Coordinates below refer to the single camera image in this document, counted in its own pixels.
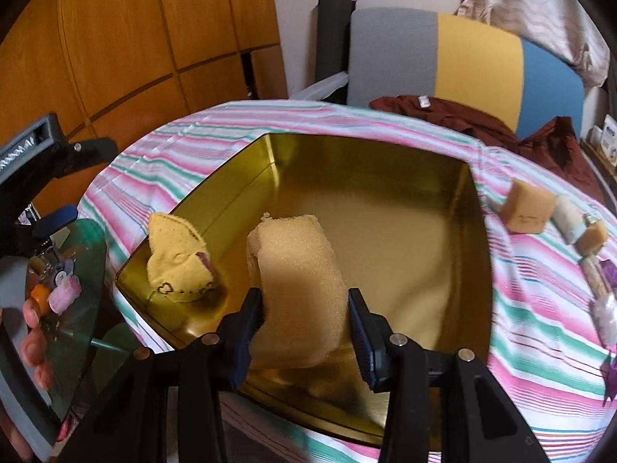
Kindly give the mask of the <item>person left hand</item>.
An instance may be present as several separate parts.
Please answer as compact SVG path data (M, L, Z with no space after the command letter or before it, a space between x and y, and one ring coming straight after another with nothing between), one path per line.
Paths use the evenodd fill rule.
M49 391L53 381L53 373L49 361L46 360L47 342L40 326L40 307L36 300L28 298L23 305L23 317L29 327L28 336L21 345L21 357L25 365L34 368L34 382L44 391ZM13 422L1 408L1 429L7 441L17 453L22 462L30 462L34 452L26 439L18 432Z

